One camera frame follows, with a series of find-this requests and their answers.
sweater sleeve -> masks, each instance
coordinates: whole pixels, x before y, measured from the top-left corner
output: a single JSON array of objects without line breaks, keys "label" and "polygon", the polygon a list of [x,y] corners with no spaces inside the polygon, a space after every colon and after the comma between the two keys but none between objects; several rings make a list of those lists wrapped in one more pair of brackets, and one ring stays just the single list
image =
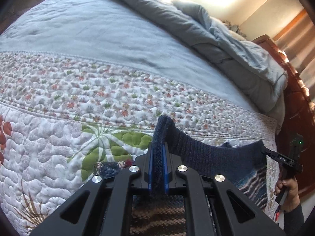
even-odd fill
[{"label": "sweater sleeve", "polygon": [[299,204],[289,213],[284,213],[284,232],[287,235],[295,235],[304,223],[302,206]]}]

rolled blanket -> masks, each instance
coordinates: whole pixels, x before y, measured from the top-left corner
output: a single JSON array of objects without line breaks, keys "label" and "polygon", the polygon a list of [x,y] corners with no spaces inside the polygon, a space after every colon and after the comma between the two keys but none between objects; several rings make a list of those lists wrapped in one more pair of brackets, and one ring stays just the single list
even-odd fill
[{"label": "rolled blanket", "polygon": [[[175,127],[170,117],[161,115],[151,145],[154,155],[153,195],[134,197],[130,235],[186,234],[182,195],[160,194],[160,189],[163,189],[161,146],[164,142],[167,142],[170,153],[182,158],[183,164],[204,176],[224,175],[259,208],[266,207],[266,157],[260,152],[262,141],[238,148],[231,148],[229,143],[220,147],[209,146],[189,137]],[[103,178],[115,176],[132,164],[130,160],[98,162],[94,175]]]}]

metal bolt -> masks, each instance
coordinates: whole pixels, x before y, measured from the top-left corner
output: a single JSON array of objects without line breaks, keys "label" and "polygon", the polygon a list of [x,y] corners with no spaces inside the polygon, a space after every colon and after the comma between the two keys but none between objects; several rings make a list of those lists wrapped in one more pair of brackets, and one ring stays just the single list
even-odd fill
[{"label": "metal bolt", "polygon": [[94,176],[94,177],[92,178],[92,181],[93,181],[94,183],[99,183],[99,182],[102,181],[102,177],[101,177],[101,176]]},{"label": "metal bolt", "polygon": [[223,182],[225,180],[225,177],[223,175],[216,175],[215,180],[218,182]]},{"label": "metal bolt", "polygon": [[130,168],[129,168],[129,171],[130,172],[137,172],[139,170],[139,167],[138,166],[131,166]]},{"label": "metal bolt", "polygon": [[185,165],[179,165],[177,167],[177,169],[180,171],[180,172],[185,172],[188,170],[188,168],[185,166]]}]

hand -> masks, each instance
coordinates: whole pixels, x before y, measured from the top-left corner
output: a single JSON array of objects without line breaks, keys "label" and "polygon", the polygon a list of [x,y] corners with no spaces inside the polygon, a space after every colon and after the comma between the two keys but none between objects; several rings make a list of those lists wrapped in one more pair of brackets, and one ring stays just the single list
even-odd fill
[{"label": "hand", "polygon": [[282,209],[286,212],[291,212],[300,204],[299,189],[296,178],[278,180],[275,186],[274,194],[278,195],[283,186],[289,187],[289,192],[284,204],[282,205]]}]

white quilted fabric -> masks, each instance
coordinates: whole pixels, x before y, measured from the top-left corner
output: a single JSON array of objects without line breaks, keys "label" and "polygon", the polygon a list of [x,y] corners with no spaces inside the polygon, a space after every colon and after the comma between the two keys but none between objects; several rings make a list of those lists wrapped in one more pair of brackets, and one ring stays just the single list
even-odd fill
[{"label": "white quilted fabric", "polygon": [[[0,202],[21,235],[78,190],[95,162],[145,153],[161,114],[207,144],[263,139],[276,150],[275,120],[181,82],[81,58],[1,53],[0,60]],[[278,173],[267,159],[269,216]]]}]

